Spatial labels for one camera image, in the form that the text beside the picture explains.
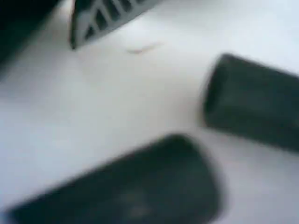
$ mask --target black plastic piece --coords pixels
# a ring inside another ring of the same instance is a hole
[[[19,224],[202,224],[220,208],[208,162],[173,135],[9,212]]]
[[[0,67],[39,29],[60,0],[0,2]]]
[[[208,126],[264,143],[299,149],[299,79],[223,55],[204,103]]]

